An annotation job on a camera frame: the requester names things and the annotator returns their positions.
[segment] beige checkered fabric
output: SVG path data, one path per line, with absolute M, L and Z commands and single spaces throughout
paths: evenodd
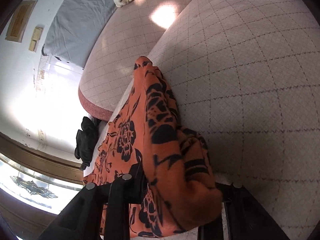
M 170 6 L 177 17 L 190 2 L 135 0 L 118 8 L 85 65 L 79 85 L 84 97 L 94 105 L 113 111 L 132 79 L 132 63 L 140 55 L 147 55 L 166 30 L 153 22 L 152 15 L 160 6 Z
M 292 240 L 320 220 L 320 29 L 301 0 L 192 0 L 148 57 L 216 172 Z

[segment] mattress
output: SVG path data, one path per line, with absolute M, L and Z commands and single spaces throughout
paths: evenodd
M 113 0 L 64 0 L 48 31 L 43 53 L 84 68 L 115 11 Z

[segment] grid pattern fabric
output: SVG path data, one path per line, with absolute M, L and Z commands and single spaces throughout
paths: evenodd
M 173 14 L 170 17 L 176 18 L 190 2 L 135 0 L 118 8 L 85 65 L 79 85 L 84 97 L 96 106 L 114 111 L 132 79 L 132 62 L 147 55 L 166 30 L 153 22 L 152 15 L 164 6 Z
M 192 0 L 148 57 L 200 131 L 291 240 L 320 220 L 320 29 L 301 0 Z

